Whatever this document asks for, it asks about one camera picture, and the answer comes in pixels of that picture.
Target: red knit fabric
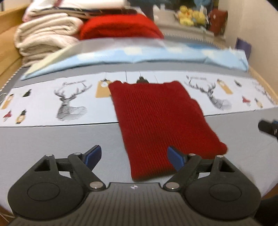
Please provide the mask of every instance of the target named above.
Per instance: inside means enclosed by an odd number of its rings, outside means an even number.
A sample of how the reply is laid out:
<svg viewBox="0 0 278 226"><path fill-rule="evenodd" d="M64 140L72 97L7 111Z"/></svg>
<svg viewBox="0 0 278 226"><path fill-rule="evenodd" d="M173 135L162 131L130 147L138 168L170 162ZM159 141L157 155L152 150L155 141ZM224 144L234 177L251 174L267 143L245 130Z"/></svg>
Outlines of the red knit fabric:
<svg viewBox="0 0 278 226"><path fill-rule="evenodd" d="M173 172L167 148L205 159L227 146L211 130L198 103L179 82L109 84L134 180Z"/></svg>
<svg viewBox="0 0 278 226"><path fill-rule="evenodd" d="M105 37L164 38L154 22L141 14L96 16L81 28L81 40Z"/></svg>

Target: yellow plush toy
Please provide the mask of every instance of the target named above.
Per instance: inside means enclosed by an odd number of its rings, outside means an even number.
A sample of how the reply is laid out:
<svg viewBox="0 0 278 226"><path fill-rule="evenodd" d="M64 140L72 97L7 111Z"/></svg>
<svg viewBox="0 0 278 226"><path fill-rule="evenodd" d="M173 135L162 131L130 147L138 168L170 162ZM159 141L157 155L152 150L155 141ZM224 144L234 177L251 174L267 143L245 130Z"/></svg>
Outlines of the yellow plush toy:
<svg viewBox="0 0 278 226"><path fill-rule="evenodd" d="M206 16L204 15L204 13L199 11L193 11L192 17L194 18L197 24L206 24Z"/></svg>
<svg viewBox="0 0 278 226"><path fill-rule="evenodd" d="M188 8L186 6L180 6L180 11L182 13L186 13L188 11Z"/></svg>
<svg viewBox="0 0 278 226"><path fill-rule="evenodd" d="M186 6L181 6L180 11L178 12L180 24L194 26L194 22L192 21L192 12L192 9L188 9Z"/></svg>
<svg viewBox="0 0 278 226"><path fill-rule="evenodd" d="M189 18L180 18L180 24L186 26L194 26L194 22Z"/></svg>

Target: gray table surface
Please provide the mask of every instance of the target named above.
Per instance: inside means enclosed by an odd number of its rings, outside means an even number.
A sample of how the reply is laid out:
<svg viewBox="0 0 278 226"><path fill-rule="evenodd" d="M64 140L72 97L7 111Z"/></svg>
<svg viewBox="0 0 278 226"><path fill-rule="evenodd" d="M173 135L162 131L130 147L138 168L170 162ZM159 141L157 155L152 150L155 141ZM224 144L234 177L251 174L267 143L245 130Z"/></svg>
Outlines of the gray table surface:
<svg viewBox="0 0 278 226"><path fill-rule="evenodd" d="M125 70L188 70L250 77L244 72L211 65L164 62L79 67L20 81L23 69L2 92L8 92L11 86L20 87L59 77ZM278 144L275 138L259 132L257 125L261 119L272 121L277 119L277 115L278 109L275 108L206 117L220 140L228 146L226 157L254 182L262 195L278 182ZM9 188L48 153L56 158L65 158L74 152L84 153L99 144L102 159L93 172L106 185L109 182L132 183L129 160L118 124L0 128L0 134L0 205L8 210ZM163 184L168 179L169 176L150 181Z"/></svg>

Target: white towel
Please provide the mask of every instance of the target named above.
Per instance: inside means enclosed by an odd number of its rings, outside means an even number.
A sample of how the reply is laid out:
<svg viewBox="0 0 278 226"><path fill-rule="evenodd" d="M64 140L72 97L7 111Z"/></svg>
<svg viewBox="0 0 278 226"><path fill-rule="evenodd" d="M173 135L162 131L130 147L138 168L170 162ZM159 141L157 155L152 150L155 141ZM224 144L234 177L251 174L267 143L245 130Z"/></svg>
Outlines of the white towel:
<svg viewBox="0 0 278 226"><path fill-rule="evenodd" d="M32 11L40 11L54 6L54 0L34 0L29 5L22 18L24 22L30 21ZM59 4L61 8L74 9L121 9L126 6L127 0L63 0Z"/></svg>
<svg viewBox="0 0 278 226"><path fill-rule="evenodd" d="M49 32L30 35L22 42L19 49L19 53L23 56L22 64L24 67L31 66L49 54L77 42L77 38L68 35L49 34Z"/></svg>
<svg viewBox="0 0 278 226"><path fill-rule="evenodd" d="M21 24L14 35L14 43L21 48L23 41L34 34L51 32L58 35L74 35L81 26L82 20L68 16L66 13L56 13Z"/></svg>
<svg viewBox="0 0 278 226"><path fill-rule="evenodd" d="M72 37L79 32L82 20L56 13L21 24L15 32L14 44L28 67L51 53L78 42Z"/></svg>

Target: folded cloth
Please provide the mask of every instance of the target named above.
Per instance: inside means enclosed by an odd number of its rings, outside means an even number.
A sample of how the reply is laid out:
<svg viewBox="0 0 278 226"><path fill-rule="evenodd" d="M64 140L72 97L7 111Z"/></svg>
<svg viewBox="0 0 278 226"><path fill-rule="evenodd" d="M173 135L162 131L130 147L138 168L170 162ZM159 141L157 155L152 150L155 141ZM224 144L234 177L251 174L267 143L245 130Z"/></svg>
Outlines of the folded cloth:
<svg viewBox="0 0 278 226"><path fill-rule="evenodd" d="M23 56L22 64L24 67L31 66L49 54L77 42L77 38L68 35L57 35L52 32L29 35L21 43L19 49L19 53Z"/></svg>
<svg viewBox="0 0 278 226"><path fill-rule="evenodd" d="M131 8L122 8L122 9L75 9L75 8L61 8L61 7L52 7L46 8L38 11L29 12L29 20L36 19L39 16L44 16L47 14L54 13L66 13L69 16L81 18L81 19L91 19L95 16L101 15L113 15L113 14L137 14L135 9Z"/></svg>
<svg viewBox="0 0 278 226"><path fill-rule="evenodd" d="M109 84L134 180L167 174L172 145L205 159L225 154L227 146L211 130L198 103L179 82Z"/></svg>
<svg viewBox="0 0 278 226"><path fill-rule="evenodd" d="M97 16L81 28L81 40L104 37L164 38L154 22L141 14Z"/></svg>
<svg viewBox="0 0 278 226"><path fill-rule="evenodd" d="M28 22L32 19L31 12L40 11L52 7L74 8L76 11L91 10L91 9L121 9L127 5L126 0L34 0L26 9L22 18L23 22Z"/></svg>
<svg viewBox="0 0 278 226"><path fill-rule="evenodd" d="M19 25L14 35L14 43L21 48L25 39L29 36L49 32L49 34L73 35L83 25L82 20L70 17L66 13L56 13Z"/></svg>

